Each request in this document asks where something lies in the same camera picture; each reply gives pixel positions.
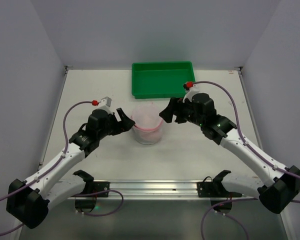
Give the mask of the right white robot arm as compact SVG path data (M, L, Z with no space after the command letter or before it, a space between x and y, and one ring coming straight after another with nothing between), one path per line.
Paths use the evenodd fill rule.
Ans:
M199 126L206 138L237 156L257 176L253 178L223 170L211 182L198 183L197 186L210 196L246 195L260 200L270 212L279 214L299 194L300 169L285 167L255 145L249 148L249 141L239 135L237 125L217 113L208 94L196 93L185 100L172 97L159 116L166 123L189 122Z

